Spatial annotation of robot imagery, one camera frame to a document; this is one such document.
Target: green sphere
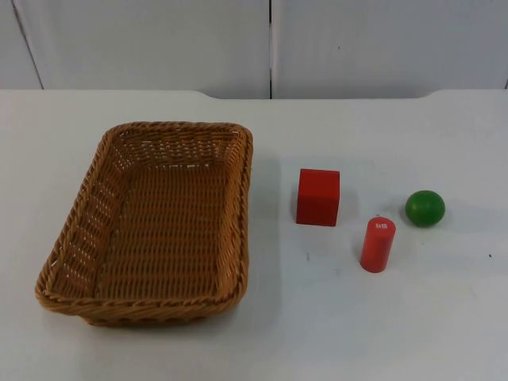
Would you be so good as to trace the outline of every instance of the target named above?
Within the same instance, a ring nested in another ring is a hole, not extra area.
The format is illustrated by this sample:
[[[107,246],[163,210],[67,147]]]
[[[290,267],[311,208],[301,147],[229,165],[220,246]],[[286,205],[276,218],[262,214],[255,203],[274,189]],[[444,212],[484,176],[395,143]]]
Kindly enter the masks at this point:
[[[406,202],[406,216],[416,226],[432,226],[445,215],[445,202],[436,192],[420,190],[413,193]]]

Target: woven texture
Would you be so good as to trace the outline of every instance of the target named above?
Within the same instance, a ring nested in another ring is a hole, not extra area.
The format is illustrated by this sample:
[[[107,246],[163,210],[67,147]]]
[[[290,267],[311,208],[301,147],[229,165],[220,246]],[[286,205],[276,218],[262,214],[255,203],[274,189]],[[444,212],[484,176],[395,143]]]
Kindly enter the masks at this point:
[[[108,131],[40,272],[40,304],[95,325],[185,321],[237,304],[251,158],[240,125]]]

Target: red cylinder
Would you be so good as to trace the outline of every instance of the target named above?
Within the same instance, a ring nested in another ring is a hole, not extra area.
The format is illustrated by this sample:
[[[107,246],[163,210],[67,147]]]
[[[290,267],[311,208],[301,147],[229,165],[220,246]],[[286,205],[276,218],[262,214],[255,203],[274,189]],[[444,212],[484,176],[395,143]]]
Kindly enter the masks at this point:
[[[374,217],[368,222],[360,259],[365,270],[381,272],[387,268],[395,230],[395,224],[385,217]]]

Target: wooden block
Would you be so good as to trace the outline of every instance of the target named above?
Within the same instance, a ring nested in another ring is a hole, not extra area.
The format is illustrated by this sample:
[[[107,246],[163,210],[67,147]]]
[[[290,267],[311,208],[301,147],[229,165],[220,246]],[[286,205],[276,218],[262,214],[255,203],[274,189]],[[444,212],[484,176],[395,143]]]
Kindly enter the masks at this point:
[[[339,211],[340,172],[301,169],[296,223],[335,226]]]

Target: white wall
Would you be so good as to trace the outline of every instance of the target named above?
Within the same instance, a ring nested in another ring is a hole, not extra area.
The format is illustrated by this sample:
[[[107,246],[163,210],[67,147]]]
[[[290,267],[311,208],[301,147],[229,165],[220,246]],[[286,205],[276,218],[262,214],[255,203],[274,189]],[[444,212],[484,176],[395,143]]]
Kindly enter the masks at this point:
[[[10,0],[0,0],[0,89],[39,89]]]
[[[508,79],[507,0],[272,4],[274,98],[413,97]]]
[[[268,97],[268,0],[16,4],[44,88]]]

